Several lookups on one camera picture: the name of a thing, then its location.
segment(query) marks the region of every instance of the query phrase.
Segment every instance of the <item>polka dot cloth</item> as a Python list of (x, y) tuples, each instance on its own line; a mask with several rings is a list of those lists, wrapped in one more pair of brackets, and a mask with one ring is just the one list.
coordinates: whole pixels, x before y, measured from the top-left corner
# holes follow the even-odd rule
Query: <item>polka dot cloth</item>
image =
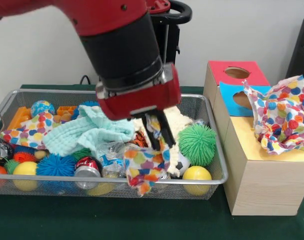
[(54, 106), (45, 100), (40, 100), (34, 103), (31, 107), (31, 115), (35, 117), (37, 114), (48, 112), (52, 115), (55, 115)]
[(37, 114), (31, 120), (21, 123), (21, 127), (1, 132), (0, 138), (11, 144), (17, 144), (38, 150), (46, 149), (43, 137), (60, 123), (54, 122), (49, 112)]
[(138, 194), (143, 196), (161, 176), (167, 173), (170, 166), (170, 151), (161, 135), (160, 124), (155, 116), (147, 116), (147, 130), (154, 133), (158, 139), (161, 151), (150, 148), (133, 148), (124, 153), (125, 170), (128, 184), (137, 188)]
[(255, 136), (272, 155), (304, 151), (304, 78), (281, 80), (262, 95), (244, 83), (254, 115)]

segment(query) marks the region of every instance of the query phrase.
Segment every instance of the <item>metal mesh basket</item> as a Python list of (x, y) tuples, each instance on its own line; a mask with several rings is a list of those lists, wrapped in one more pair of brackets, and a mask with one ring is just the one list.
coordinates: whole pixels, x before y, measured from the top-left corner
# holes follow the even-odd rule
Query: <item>metal mesh basket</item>
[[(19, 107), (30, 108), (38, 100), (59, 106), (77, 106), (84, 101), (95, 101), (94, 91), (19, 89), (9, 93), (0, 105), (2, 129), (6, 129)], [(202, 95), (183, 94), (178, 105), (183, 115), (192, 119), (204, 119), (216, 131), (210, 103)], [(219, 184), (227, 179), (227, 169), (221, 144), (216, 137), (216, 153), (213, 163), (207, 167), (212, 180), (160, 180), (144, 198), (156, 199), (205, 199), (208, 200)], [(90, 190), (77, 187), (77, 182), (96, 185)], [(137, 198), (134, 189), (125, 178), (61, 177), (0, 174), (0, 194), (40, 196), (100, 196), (110, 198)]]

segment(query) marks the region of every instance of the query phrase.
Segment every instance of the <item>blue globe ball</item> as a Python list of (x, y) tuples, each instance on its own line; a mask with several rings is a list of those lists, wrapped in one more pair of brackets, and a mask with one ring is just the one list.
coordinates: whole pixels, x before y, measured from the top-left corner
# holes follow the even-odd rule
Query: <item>blue globe ball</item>
[(32, 117), (35, 117), (37, 114), (43, 113), (43, 112), (49, 112), (52, 115), (55, 114), (55, 108), (54, 106), (45, 100), (37, 101), (32, 105), (31, 108), (31, 115)]

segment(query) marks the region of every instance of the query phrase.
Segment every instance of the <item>green spiky ball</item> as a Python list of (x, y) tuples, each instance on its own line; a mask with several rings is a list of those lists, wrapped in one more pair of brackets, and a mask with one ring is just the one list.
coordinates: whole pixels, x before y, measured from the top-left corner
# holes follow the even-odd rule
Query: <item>green spiky ball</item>
[(91, 150), (88, 148), (83, 148), (82, 150), (76, 151), (72, 154), (72, 156), (75, 158), (76, 161), (79, 161), (83, 157), (91, 156)]
[(4, 167), (8, 174), (13, 174), (15, 168), (20, 164), (18, 161), (12, 159), (12, 160), (6, 160)]
[(180, 152), (193, 166), (211, 164), (216, 148), (216, 132), (208, 126), (193, 124), (178, 134)]

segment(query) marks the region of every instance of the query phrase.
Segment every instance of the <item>wooden box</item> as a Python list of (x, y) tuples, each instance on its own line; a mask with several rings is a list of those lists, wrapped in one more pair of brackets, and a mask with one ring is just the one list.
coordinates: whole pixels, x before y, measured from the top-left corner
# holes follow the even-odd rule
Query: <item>wooden box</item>
[(230, 117), (224, 185), (232, 215), (292, 216), (304, 197), (304, 151), (268, 155), (256, 141), (252, 117)]
[(204, 92), (211, 103), (218, 134), (224, 143), (229, 114), (224, 106), (220, 83), (242, 85), (246, 79), (251, 86), (270, 86), (263, 72), (254, 61), (209, 61), (207, 65)]
[[(230, 211), (232, 215), (295, 215), (304, 197), (304, 151), (268, 155), (255, 139), (253, 118), (230, 116), (219, 85), (242, 85), (244, 79), (251, 86), (269, 86), (254, 62), (210, 61), (207, 66), (204, 95), (210, 99), (227, 162), (224, 189)], [(233, 97), (245, 106), (242, 99)]]

